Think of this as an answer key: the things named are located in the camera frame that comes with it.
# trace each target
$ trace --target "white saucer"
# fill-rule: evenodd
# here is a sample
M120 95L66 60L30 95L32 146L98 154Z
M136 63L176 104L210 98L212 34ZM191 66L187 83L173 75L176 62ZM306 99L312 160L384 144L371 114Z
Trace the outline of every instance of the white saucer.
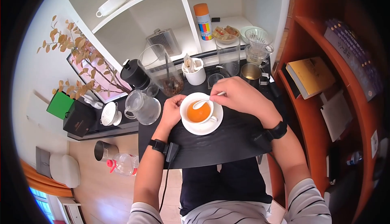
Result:
M190 133L196 135L206 135L215 131L219 127L219 125L221 125L223 119L223 109L221 105L215 102L213 103L214 103L214 111L212 112L212 116L218 118L218 121L213 121L210 119L207 122L202 124L192 124L185 120L181 120L184 128L186 128L187 131L189 131Z

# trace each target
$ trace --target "white striped shirt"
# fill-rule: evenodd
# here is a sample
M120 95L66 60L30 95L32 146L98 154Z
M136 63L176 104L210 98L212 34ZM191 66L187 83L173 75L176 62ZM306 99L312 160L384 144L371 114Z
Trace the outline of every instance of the white striped shirt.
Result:
M270 206L261 202L217 200L193 209L181 219L185 224L266 224ZM284 218L289 224L332 223L329 209L313 179L304 179L292 189ZM163 221L149 204L133 203L127 224L143 223L162 224Z

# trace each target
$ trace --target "tea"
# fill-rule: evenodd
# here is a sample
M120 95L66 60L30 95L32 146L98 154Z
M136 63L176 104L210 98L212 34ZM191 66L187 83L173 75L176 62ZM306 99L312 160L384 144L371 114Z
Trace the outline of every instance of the tea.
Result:
M198 101L199 100L192 102L187 109L187 117L194 123L204 121L211 113L211 108L208 103L203 104L202 107L197 110L193 109L192 106Z

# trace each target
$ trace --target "dark shorts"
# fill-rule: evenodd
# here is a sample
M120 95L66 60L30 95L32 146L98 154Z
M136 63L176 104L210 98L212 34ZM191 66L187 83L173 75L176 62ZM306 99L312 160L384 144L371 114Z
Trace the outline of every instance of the dark shorts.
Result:
M220 173L217 165L183 169L180 215L214 200L271 203L255 157L224 163Z

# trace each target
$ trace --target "teacup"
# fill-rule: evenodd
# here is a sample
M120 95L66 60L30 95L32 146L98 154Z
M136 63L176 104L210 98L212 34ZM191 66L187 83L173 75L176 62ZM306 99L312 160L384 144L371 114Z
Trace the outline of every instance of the teacup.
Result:
M208 122L209 120L218 121L217 117L212 116L212 113L214 112L214 103L212 101L206 102L210 106L210 114L207 116L207 118L205 120L196 123L196 122L193 122L190 119L188 119L187 109L189 106L191 106L191 103L198 101L198 100L208 99L208 98L210 98L209 95L206 95L206 94L200 93L200 92L196 92L196 93L192 93L192 94L188 95L182 101L182 103L180 105L181 119L185 120L188 123L192 123L192 124L201 124L201 123Z

